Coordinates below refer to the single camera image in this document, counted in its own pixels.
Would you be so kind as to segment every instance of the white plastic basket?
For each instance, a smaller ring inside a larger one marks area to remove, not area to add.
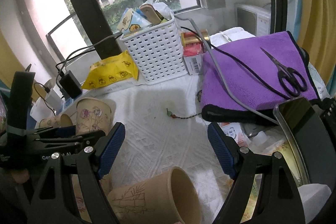
[[[120,40],[143,74],[146,84],[153,85],[187,74],[183,46],[176,19],[137,32]]]

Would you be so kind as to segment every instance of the black smartphone screen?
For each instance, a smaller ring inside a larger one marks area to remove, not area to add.
[[[336,182],[336,151],[328,131],[305,98],[279,105],[279,111],[301,151],[311,183],[326,184],[331,190]]]

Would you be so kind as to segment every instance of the yellow plastic package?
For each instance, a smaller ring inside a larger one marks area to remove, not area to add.
[[[94,63],[82,88],[92,90],[130,77],[138,79],[138,68],[128,51],[125,51]]]

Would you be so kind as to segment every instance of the silver bolt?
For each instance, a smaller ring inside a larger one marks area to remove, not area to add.
[[[277,159],[280,159],[282,158],[282,154],[280,152],[275,152],[274,157],[276,157]]]
[[[51,155],[52,159],[57,159],[59,157],[59,153],[55,152]]]
[[[84,148],[84,152],[85,153],[91,153],[93,151],[93,147],[92,146],[87,146]]]
[[[250,150],[247,147],[242,146],[241,148],[239,148],[239,151],[241,153],[247,154]]]

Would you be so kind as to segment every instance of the scissor handle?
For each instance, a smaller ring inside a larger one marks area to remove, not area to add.
[[[296,84],[297,84],[298,88],[300,89],[300,91],[306,91],[308,89],[307,82],[303,78],[301,73],[299,73],[297,70],[294,70],[293,68],[287,68],[287,72],[293,77],[293,80],[296,81]],[[295,75],[300,78],[303,85],[300,84],[300,82],[297,80]]]
[[[297,83],[297,80],[295,79],[295,77],[289,77],[284,71],[278,71],[278,78],[279,78],[279,82],[280,85],[283,87],[283,89],[291,96],[293,97],[299,97],[300,95],[300,88],[299,85]],[[294,89],[294,91],[290,90],[285,82],[284,79],[286,80],[286,82],[288,82],[289,85],[291,85]]]

